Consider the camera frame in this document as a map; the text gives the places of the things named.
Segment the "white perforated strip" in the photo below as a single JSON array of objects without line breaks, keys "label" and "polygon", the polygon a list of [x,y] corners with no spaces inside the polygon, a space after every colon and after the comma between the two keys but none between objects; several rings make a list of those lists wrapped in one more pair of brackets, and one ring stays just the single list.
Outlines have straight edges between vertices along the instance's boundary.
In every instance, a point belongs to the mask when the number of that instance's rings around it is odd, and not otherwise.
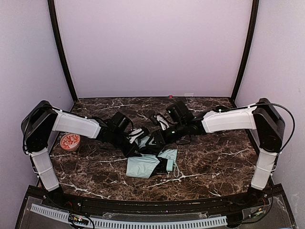
[{"label": "white perforated strip", "polygon": [[[48,207],[32,204],[31,211],[64,223],[68,222],[69,213],[53,210]],[[181,222],[126,222],[90,217],[96,229],[207,229],[227,225],[226,216],[211,219],[190,220]]]}]

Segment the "marble table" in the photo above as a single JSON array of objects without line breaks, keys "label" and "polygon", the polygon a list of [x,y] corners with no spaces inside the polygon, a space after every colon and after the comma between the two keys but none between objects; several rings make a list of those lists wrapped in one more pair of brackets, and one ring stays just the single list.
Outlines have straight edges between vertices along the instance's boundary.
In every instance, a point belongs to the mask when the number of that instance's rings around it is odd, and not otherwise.
[{"label": "marble table", "polygon": [[[227,98],[94,98],[80,99],[72,112],[107,119],[117,111],[127,115],[136,128],[156,130],[149,114],[165,114],[174,101],[182,100],[194,112],[217,105],[230,107]],[[126,176],[127,159],[110,144],[81,137],[76,152],[60,147],[60,134],[51,160],[65,193],[93,198],[133,201],[173,201],[212,198],[246,192],[254,174],[257,155],[244,130],[192,137],[189,145],[171,144],[178,149],[178,178],[170,174],[150,179]]]}]

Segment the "black vertical post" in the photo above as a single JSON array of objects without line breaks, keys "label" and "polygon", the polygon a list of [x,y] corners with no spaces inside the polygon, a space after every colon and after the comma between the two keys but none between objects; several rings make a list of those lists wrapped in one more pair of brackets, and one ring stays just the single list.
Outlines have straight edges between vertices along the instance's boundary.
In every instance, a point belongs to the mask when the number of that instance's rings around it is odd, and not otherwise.
[{"label": "black vertical post", "polygon": [[69,71],[69,68],[68,68],[66,56],[65,56],[65,53],[64,53],[64,50],[63,50],[63,45],[62,45],[62,42],[61,42],[61,35],[60,35],[58,22],[57,22],[57,17],[56,17],[54,0],[48,0],[48,5],[49,5],[49,12],[50,12],[50,18],[51,18],[54,38],[55,38],[55,42],[56,42],[56,46],[57,46],[58,55],[59,55],[59,58],[61,60],[61,66],[62,66],[62,69],[63,69],[63,73],[65,75],[65,78],[66,78],[66,81],[67,81],[72,99],[73,99],[74,102],[76,102],[78,98],[77,98],[76,91],[75,91],[75,88],[74,88],[74,85],[73,85],[73,82],[72,82],[72,78],[71,78],[70,71]]},{"label": "black vertical post", "polygon": [[244,76],[244,71],[246,69],[246,65],[247,65],[247,61],[248,61],[248,57],[249,57],[249,53],[250,53],[250,49],[251,49],[254,29],[255,29],[256,17],[257,17],[257,12],[258,12],[258,4],[259,4],[259,0],[253,0],[248,34],[247,34],[247,39],[246,39],[246,43],[244,46],[244,53],[243,53],[242,61],[239,66],[239,71],[237,74],[234,89],[233,89],[233,92],[231,95],[231,100],[233,102],[235,101],[235,99],[237,97],[237,94],[238,94],[238,91],[239,91],[239,88],[240,88],[240,85],[242,83],[242,79]]}]

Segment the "red object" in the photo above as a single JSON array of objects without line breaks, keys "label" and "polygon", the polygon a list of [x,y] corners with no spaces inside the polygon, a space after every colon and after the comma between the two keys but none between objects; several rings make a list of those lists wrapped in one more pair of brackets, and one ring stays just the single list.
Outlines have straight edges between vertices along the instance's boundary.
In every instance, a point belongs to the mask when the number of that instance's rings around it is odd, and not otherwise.
[{"label": "red object", "polygon": [[75,151],[80,147],[81,136],[76,134],[66,134],[61,139],[61,147],[67,151]]}]

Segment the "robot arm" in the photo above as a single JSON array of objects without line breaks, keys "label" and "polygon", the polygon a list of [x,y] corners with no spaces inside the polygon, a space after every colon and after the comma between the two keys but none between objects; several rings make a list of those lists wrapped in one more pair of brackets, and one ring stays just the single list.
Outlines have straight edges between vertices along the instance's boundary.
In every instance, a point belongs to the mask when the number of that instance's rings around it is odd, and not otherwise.
[{"label": "robot arm", "polygon": [[70,114],[53,108],[47,101],[41,101],[21,124],[24,150],[30,155],[34,172],[41,178],[45,189],[53,191],[60,185],[48,152],[48,140],[52,131],[69,132],[109,142],[129,157],[135,156],[139,149],[134,141],[148,135],[148,130],[144,127],[126,133],[129,123],[130,120],[120,112],[103,121]]},{"label": "robot arm", "polygon": [[[263,190],[270,174],[274,171],[276,159],[282,147],[285,123],[279,113],[269,104],[267,99],[260,99],[257,104],[245,108],[216,108],[212,111],[198,114],[196,117],[181,101],[169,106],[166,110],[175,125],[165,130],[152,133],[151,140],[163,147],[174,143],[185,135],[205,135],[216,131],[252,129],[257,130],[260,140],[260,154],[251,182],[251,187]],[[157,115],[151,120],[155,123]]]}]

